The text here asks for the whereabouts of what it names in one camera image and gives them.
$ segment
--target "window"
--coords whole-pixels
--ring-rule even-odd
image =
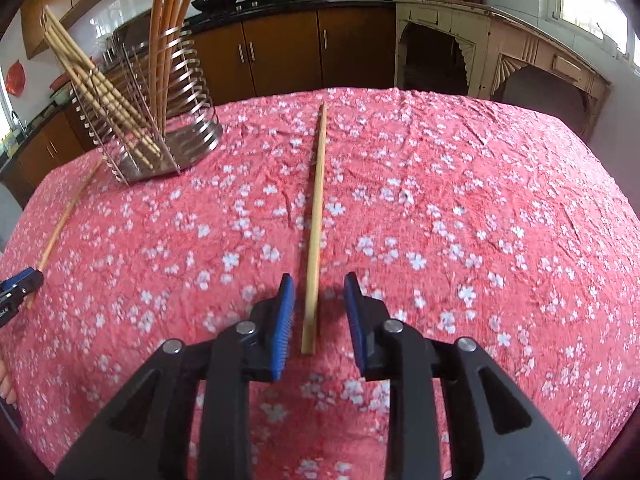
[[[0,87],[0,142],[2,142],[12,130],[12,124],[14,123],[11,119],[12,108],[9,102],[9,96],[6,93],[6,88],[4,87],[4,76],[2,76],[2,72],[0,72]]]
[[[604,32],[626,53],[627,19],[615,0],[562,0],[560,17],[600,39]]]
[[[562,22],[574,32],[599,44],[604,35],[618,45],[622,54],[633,54],[633,34],[630,24],[615,0],[548,0],[549,17]]]

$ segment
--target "wooden chopstick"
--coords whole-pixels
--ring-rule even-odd
[[[62,213],[60,220],[58,220],[58,223],[56,224],[56,228],[53,229],[53,233],[51,234],[49,243],[47,244],[47,247],[42,253],[42,257],[40,258],[40,264],[38,265],[38,270],[40,272],[44,272],[45,267],[47,267],[47,262],[49,261],[49,257],[51,256],[51,251],[53,250],[53,247],[55,247],[58,241],[58,238],[60,237],[60,233],[62,232],[62,229],[66,224],[66,221],[71,216],[71,213],[75,209],[76,204],[78,203],[78,200],[80,200],[80,195],[84,191],[84,188],[89,184],[89,182],[91,182],[91,179],[94,177],[95,172],[98,171],[98,168],[100,168],[101,165],[102,165],[102,159],[98,161],[98,163],[92,168],[89,174],[81,182],[80,186],[78,186],[78,189],[76,190],[76,193],[73,195],[69,203],[66,205],[66,209]],[[37,295],[37,291],[34,292],[33,294],[30,294],[29,299],[27,300],[27,309],[31,308],[31,305],[33,304],[33,301],[36,295]]]
[[[45,32],[45,38],[47,39],[47,41],[50,41],[50,39],[51,39],[50,38],[50,34]],[[64,67],[66,72],[69,74],[69,77],[73,80],[73,82],[76,85],[76,87],[78,87],[80,89],[82,94],[84,94],[84,97],[86,97],[87,100],[91,103],[91,106],[94,108],[96,113],[98,115],[100,115],[103,119],[108,120],[107,112],[104,110],[104,108],[102,108],[100,103],[94,98],[94,96],[91,94],[91,92],[88,91],[88,89],[86,88],[84,83],[80,80],[78,74],[74,71],[73,67],[69,64],[68,60],[66,60],[66,58],[64,56],[56,55],[56,57],[58,58],[58,61]],[[152,170],[154,168],[153,165],[148,161],[146,156],[144,156],[140,152],[140,150],[137,149],[133,145],[133,143],[130,142],[129,139],[127,139],[125,134],[119,129],[119,127],[116,126],[116,124],[113,124],[112,129],[113,129],[113,132],[121,140],[121,142],[123,142],[133,153],[135,153],[135,155],[142,161],[142,163],[144,163],[150,170]]]
[[[326,103],[322,103],[320,129],[318,133],[318,152],[316,153],[316,179],[311,213],[311,233],[309,235],[309,252],[306,261],[305,319],[302,328],[303,355],[313,355],[316,352],[316,335],[318,334],[317,312],[320,281],[320,238],[322,233],[322,190],[324,187],[325,144]]]
[[[52,30],[49,26],[49,22],[45,25],[45,38],[49,43],[50,47],[54,51],[56,57],[58,58],[60,64],[65,68],[69,76],[74,80],[74,83],[81,92],[87,97],[87,99],[91,102],[94,109],[102,116],[102,118],[106,118],[107,113],[102,108],[102,105],[96,101],[91,92],[87,89],[86,85],[95,83],[92,78],[89,78],[89,75],[82,69],[81,66],[78,65],[78,60],[70,60],[68,48],[65,45],[62,45],[60,38],[56,36],[55,31]],[[153,142],[153,140],[147,136],[146,134],[142,134],[138,129],[138,126],[133,121],[133,118],[128,114],[126,109],[122,106],[121,103],[117,102],[113,96],[110,96],[111,99],[107,99],[106,95],[100,91],[100,88],[105,89],[104,86],[97,86],[96,89],[98,91],[98,96],[105,103],[106,107],[120,122],[122,122],[127,128],[131,130],[133,135],[140,140],[146,147],[148,147],[151,152],[153,152],[157,156],[161,156],[162,152],[160,148]],[[119,128],[114,128],[114,131],[123,142],[126,142],[129,149],[134,150],[136,155],[141,156],[143,162],[148,165],[150,168],[151,164],[148,162],[146,157],[144,157],[128,140],[124,139],[124,134],[119,130]]]
[[[94,63],[89,59],[87,54],[78,46],[78,44],[73,40],[73,38],[69,35],[66,29],[60,23],[60,20],[57,19],[56,15],[53,14],[49,6],[45,6],[45,13],[47,15],[47,24],[50,25],[50,32],[54,34],[59,40],[60,43],[66,47],[66,51],[68,53],[72,53],[74,57],[78,58],[78,64],[84,66],[85,70],[92,72],[92,75],[95,77],[96,81],[103,85],[109,92],[113,93],[114,97],[128,110],[128,112],[135,117],[138,124],[142,124],[148,126],[145,119],[138,112],[138,110],[127,101],[122,94],[118,91],[118,89],[109,81],[106,76],[100,72]]]
[[[156,95],[158,88],[158,77],[156,70],[158,68],[158,31],[162,22],[162,3],[164,0],[154,0],[151,7],[151,22],[149,25],[149,101],[152,117],[157,120],[158,117],[158,96]]]

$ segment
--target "tablecloth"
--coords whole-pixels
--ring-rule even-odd
[[[530,110],[329,89],[220,107],[222,143],[180,176],[126,188],[98,171],[33,308],[0,331],[24,435],[48,467],[165,339],[215,336],[284,272],[303,299],[322,101],[321,338],[300,357],[299,300],[283,379],[252,387],[256,478],[383,477],[389,386],[358,378],[340,300],[349,271],[425,336],[478,340],[583,471],[613,441],[640,398],[640,224],[599,161]],[[97,157],[44,180],[0,276],[37,264]],[[438,411],[448,476],[441,399]]]

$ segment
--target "bamboo stick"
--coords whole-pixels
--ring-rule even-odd
[[[157,120],[158,116],[158,80],[156,79],[156,69],[158,66],[158,32],[162,21],[162,3],[164,0],[154,0],[151,7],[151,22],[149,25],[149,98],[152,117]]]
[[[62,232],[62,229],[66,224],[66,221],[71,216],[71,213],[75,209],[76,204],[78,203],[78,200],[80,200],[80,195],[84,191],[84,188],[86,188],[89,182],[91,182],[92,178],[95,175],[95,172],[98,171],[98,168],[100,168],[101,165],[102,165],[102,160],[98,161],[98,163],[92,168],[92,170],[85,177],[85,179],[82,181],[80,186],[78,186],[76,193],[73,195],[69,203],[66,205],[66,209],[62,213],[60,220],[58,220],[58,224],[56,224],[56,228],[53,230],[53,233],[51,234],[49,243],[47,244],[47,247],[44,249],[44,252],[42,253],[42,257],[40,258],[40,264],[38,265],[38,270],[40,272],[44,272],[44,269],[47,266],[47,262],[49,261],[49,257],[51,256],[51,251],[53,250],[53,247],[55,247],[58,241],[58,238],[60,237],[60,233]],[[37,295],[37,291],[34,292],[33,294],[30,294],[29,299],[27,300],[27,309],[31,308],[31,305],[35,300],[36,295]]]
[[[50,41],[50,34],[48,32],[45,32],[45,38],[47,39],[47,41]],[[76,74],[73,70],[73,67],[69,64],[68,60],[66,60],[66,58],[64,56],[58,56],[56,55],[58,61],[60,62],[60,64],[64,67],[64,69],[66,70],[66,72],[69,74],[69,77],[73,80],[74,84],[80,89],[80,91],[82,92],[82,94],[84,94],[84,96],[87,98],[87,100],[90,102],[91,106],[94,108],[94,110],[98,113],[98,115],[100,115],[103,119],[108,121],[108,115],[107,112],[102,108],[102,106],[100,105],[100,103],[98,101],[96,101],[96,99],[94,98],[94,96],[91,94],[91,92],[88,91],[88,89],[86,88],[86,86],[84,86],[84,83],[82,81],[80,81],[80,78],[78,77],[78,74]],[[116,124],[112,124],[112,129],[114,131],[114,133],[118,136],[118,138],[124,143],[126,144],[126,146],[150,169],[152,170],[154,167],[153,165],[148,161],[148,159],[146,158],[146,156],[144,156],[139,149],[137,149],[132,142],[130,142],[129,139],[127,139],[127,137],[122,133],[122,131],[119,129],[119,127]]]
[[[147,134],[143,134],[138,125],[135,123],[133,117],[127,112],[126,108],[123,106],[122,102],[118,101],[117,98],[111,94],[104,85],[100,84],[95,77],[90,77],[87,72],[78,64],[77,59],[72,60],[73,53],[69,52],[68,46],[62,44],[60,37],[55,34],[55,31],[49,28],[49,23],[45,26],[46,31],[46,39],[49,43],[50,47],[54,52],[57,51],[62,56],[66,57],[71,68],[79,75],[82,83],[84,83],[84,88],[86,89],[89,84],[93,84],[95,89],[98,92],[98,96],[100,99],[104,101],[109,111],[115,115],[115,117],[122,122],[135,136],[138,140],[140,140],[146,147],[148,147],[151,152],[153,152],[156,156],[162,156],[162,151],[153,139],[149,137]]]
[[[168,27],[165,30],[170,30],[172,28],[176,28],[178,26],[178,14],[180,12],[180,7],[182,4],[182,0],[172,0],[170,4],[171,14],[169,16]],[[171,65],[172,65],[172,57],[175,51],[175,45],[172,43],[180,37],[180,31],[177,33],[174,32],[167,38],[167,47],[162,53],[162,62],[164,62],[164,67],[162,69],[162,107],[159,110],[160,120],[161,120],[161,131],[165,134],[166,129],[166,102],[168,98],[169,92],[169,76],[171,73]]]
[[[102,115],[103,118],[106,118],[106,113],[102,108],[102,105],[95,100],[91,92],[86,87],[86,85],[90,81],[93,82],[92,78],[89,78],[89,75],[82,69],[82,67],[80,67],[75,62],[68,59],[68,55],[67,55],[68,50],[64,45],[60,43],[60,38],[56,37],[54,31],[49,28],[48,23],[45,26],[45,38],[49,43],[49,45],[51,46],[54,53],[56,54],[56,57],[60,61],[60,64],[62,64],[65,70],[69,73],[69,75],[72,78],[74,78],[74,83],[76,82],[78,83],[78,87],[81,89],[82,93],[89,99],[89,101],[91,101],[94,109],[97,110],[98,108],[100,108],[100,114]],[[149,136],[147,136],[146,134],[142,134],[139,131],[138,126],[136,125],[135,122],[133,122],[133,118],[126,113],[126,110],[122,107],[120,103],[116,102],[114,104],[113,102],[110,102],[104,94],[100,93],[99,90],[98,90],[98,95],[101,99],[104,100],[109,111],[121,123],[123,123],[127,128],[129,128],[132,134],[138,140],[140,140],[146,147],[148,147],[148,149],[151,150],[151,152],[153,152],[156,156],[161,156],[162,152],[160,148],[158,148],[158,146],[153,142],[153,140]],[[119,133],[118,136],[120,137],[121,140],[123,140],[124,142],[127,142],[127,145],[129,146],[130,149],[134,149],[135,153],[138,156],[141,156],[143,161],[146,160],[148,163],[148,160],[146,159],[146,157],[144,157],[140,153],[140,151],[137,150],[128,140],[124,139],[124,134],[119,130],[119,128],[115,128],[114,130],[116,131],[116,134]]]
[[[53,14],[51,9],[48,6],[45,6],[45,12],[47,15],[47,21],[50,23],[53,30],[57,33],[56,36],[60,38],[60,41],[65,44],[69,52],[72,52],[74,56],[78,58],[80,64],[84,65],[85,69],[89,72],[95,74],[97,80],[106,87],[106,89],[113,93],[118,101],[120,101],[129,111],[131,115],[133,115],[138,122],[138,124],[145,124],[148,126],[148,123],[144,119],[144,117],[140,114],[136,108],[127,101],[120,91],[109,81],[109,79],[100,72],[96,65],[91,59],[84,53],[84,51],[78,46],[78,44],[73,40],[73,38],[69,35],[66,29],[60,23],[60,20],[57,19],[56,15]]]
[[[311,233],[309,235],[308,258],[306,261],[305,318],[302,328],[302,353],[316,353],[318,334],[318,288],[320,281],[320,238],[322,232],[322,190],[324,187],[324,147],[326,144],[326,104],[322,103],[320,128],[318,132],[318,152],[316,153],[316,180],[314,202],[311,213]]]

